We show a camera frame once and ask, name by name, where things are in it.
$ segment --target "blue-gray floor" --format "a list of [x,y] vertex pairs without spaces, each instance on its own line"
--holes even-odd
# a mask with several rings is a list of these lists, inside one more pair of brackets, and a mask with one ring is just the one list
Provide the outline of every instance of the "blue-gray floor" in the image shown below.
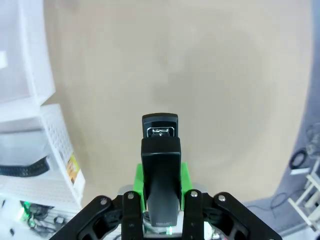
[[[301,123],[300,131],[293,153],[306,146],[306,128],[314,123],[320,122],[320,1],[313,1],[313,34],[314,34],[314,53],[313,67],[311,70],[310,89],[306,101],[305,114]],[[301,167],[311,167],[314,160],[307,159]],[[282,233],[294,226],[303,224],[302,218],[295,212],[288,203],[287,198],[297,199],[297,194],[301,194],[306,184],[306,175],[290,175],[290,169],[287,168],[281,180],[281,183],[273,197],[247,202],[245,205],[265,223],[272,227],[278,233]]]

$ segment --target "yellow label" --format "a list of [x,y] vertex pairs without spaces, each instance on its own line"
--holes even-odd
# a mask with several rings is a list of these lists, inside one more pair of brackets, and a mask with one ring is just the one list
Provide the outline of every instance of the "yellow label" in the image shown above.
[[76,157],[75,157],[74,153],[72,153],[72,155],[68,161],[68,164],[66,166],[66,171],[67,171],[69,178],[73,184],[75,183],[75,180],[77,178],[79,170],[80,170],[80,168],[77,163]]

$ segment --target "white label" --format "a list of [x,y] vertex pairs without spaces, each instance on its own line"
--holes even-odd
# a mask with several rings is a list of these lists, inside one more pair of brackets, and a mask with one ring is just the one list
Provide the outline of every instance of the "white label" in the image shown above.
[[8,67],[7,52],[0,51],[0,69]]

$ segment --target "bolt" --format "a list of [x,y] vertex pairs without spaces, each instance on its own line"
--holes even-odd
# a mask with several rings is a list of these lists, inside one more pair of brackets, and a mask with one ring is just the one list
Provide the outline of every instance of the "bolt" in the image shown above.
[[100,204],[101,204],[101,205],[106,205],[106,204],[107,204],[107,199],[105,199],[105,198],[102,199],[102,200],[100,201]]
[[225,202],[225,201],[226,201],[226,197],[223,196],[223,195],[219,195],[218,199],[219,199],[219,201],[221,201],[221,202]]
[[196,198],[198,196],[198,193],[196,191],[191,192],[191,197]]
[[133,199],[134,198],[134,194],[133,193],[129,193],[128,194],[128,199]]

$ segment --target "black ring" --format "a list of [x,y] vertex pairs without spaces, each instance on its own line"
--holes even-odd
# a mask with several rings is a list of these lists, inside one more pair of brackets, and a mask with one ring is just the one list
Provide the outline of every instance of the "black ring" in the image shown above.
[[[303,159],[301,160],[301,162],[299,162],[299,164],[294,165],[294,161],[296,160],[297,156],[299,156],[299,155],[301,155],[301,154],[303,155]],[[290,167],[292,170],[293,170],[293,169],[298,169],[298,168],[300,168],[300,166],[305,163],[305,161],[306,161],[306,159],[307,159],[307,156],[308,156],[308,154],[307,154],[307,151],[306,151],[305,148],[301,148],[300,150],[296,151],[296,152],[294,153],[294,155],[293,155],[293,156],[291,157],[291,159],[290,159],[289,167]]]

